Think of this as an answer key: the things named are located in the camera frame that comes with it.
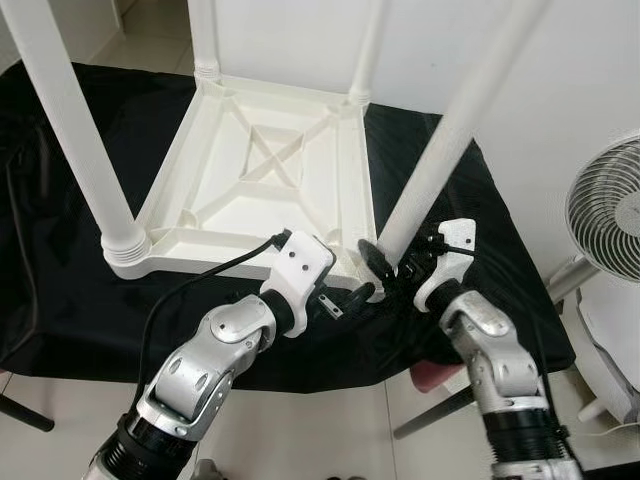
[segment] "floor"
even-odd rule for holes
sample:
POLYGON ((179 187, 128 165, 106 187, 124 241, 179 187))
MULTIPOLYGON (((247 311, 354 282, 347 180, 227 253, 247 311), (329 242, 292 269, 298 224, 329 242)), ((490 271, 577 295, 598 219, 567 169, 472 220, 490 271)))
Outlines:
MULTIPOLYGON (((137 2, 124 16, 125 39, 95 63, 192 74, 186 1, 137 2)), ((586 468, 640 460, 638 431, 588 436, 615 425, 602 416, 588 424, 578 410, 592 394, 576 370, 553 374, 553 393, 586 468)), ((491 452, 475 405, 400 441, 392 429, 462 388, 464 374, 428 395, 407 372, 379 385, 294 395, 233 391, 190 465, 214 458, 230 480, 322 480, 360 475, 368 480, 489 478, 491 452)), ((133 395, 132 385, 0 374, 0 391, 55 419, 42 433, 0 415, 0 478, 79 479, 133 395)))

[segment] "electric fan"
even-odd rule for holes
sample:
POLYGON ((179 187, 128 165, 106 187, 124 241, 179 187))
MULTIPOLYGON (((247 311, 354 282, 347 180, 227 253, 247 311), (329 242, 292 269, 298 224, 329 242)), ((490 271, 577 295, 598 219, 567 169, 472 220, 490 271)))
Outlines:
POLYGON ((566 220, 584 257, 549 285, 565 299, 563 321, 576 365, 602 410, 621 423, 640 419, 640 136, 600 154, 576 178, 566 220), (591 277, 603 271, 596 278, 591 277))

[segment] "black cylindrical joint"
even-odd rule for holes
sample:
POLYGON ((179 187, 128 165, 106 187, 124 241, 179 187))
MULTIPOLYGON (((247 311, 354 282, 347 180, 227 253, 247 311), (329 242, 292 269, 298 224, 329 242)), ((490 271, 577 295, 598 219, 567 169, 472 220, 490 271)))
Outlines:
POLYGON ((280 337, 291 330, 295 324, 293 310, 289 302, 275 290, 267 290, 258 295, 276 317, 276 337, 280 337))
POLYGON ((429 311, 433 312, 437 318, 440 318, 449 305, 451 305, 451 302, 465 291, 456 279, 447 280, 427 297, 425 303, 429 311))
POLYGON ((130 413, 104 452, 104 464, 119 480, 175 480, 197 442, 182 440, 130 413))
POLYGON ((482 418, 497 462, 563 457, 547 410, 488 413, 482 418))

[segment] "black cloth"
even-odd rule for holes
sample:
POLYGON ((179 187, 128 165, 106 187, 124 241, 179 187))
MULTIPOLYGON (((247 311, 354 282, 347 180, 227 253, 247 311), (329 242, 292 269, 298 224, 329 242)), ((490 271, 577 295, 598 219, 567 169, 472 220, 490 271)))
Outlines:
MULTIPOLYGON (((193 78, 74 68, 136 214, 193 96, 193 78)), ((438 120, 369 107, 365 127, 378 232, 438 120)), ((0 368, 134 381, 146 315, 163 293, 191 276, 154 272, 127 281, 109 269, 97 226, 22 64, 0 77, 0 167, 0 368)), ((426 223, 458 217, 477 221, 477 257, 466 285, 513 319, 531 351, 530 322, 537 322, 550 367, 566 368, 574 360, 569 341, 475 144, 426 223)), ((206 311, 258 286, 218 277, 169 302, 154 330, 152 368, 192 334, 206 311)), ((344 292, 332 294, 340 299, 344 292)), ((411 308, 408 296, 338 322, 318 310, 310 314, 303 335, 279 340, 235 386, 314 392, 374 384, 421 359, 460 361, 436 322, 411 308)))

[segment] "pink object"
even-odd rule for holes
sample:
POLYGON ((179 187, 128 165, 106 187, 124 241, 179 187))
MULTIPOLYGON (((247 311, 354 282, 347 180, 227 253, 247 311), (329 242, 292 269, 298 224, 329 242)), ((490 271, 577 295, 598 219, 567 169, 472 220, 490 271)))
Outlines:
POLYGON ((442 385, 464 365, 438 365, 422 360, 409 369, 413 386, 422 393, 428 393, 438 385, 442 385))

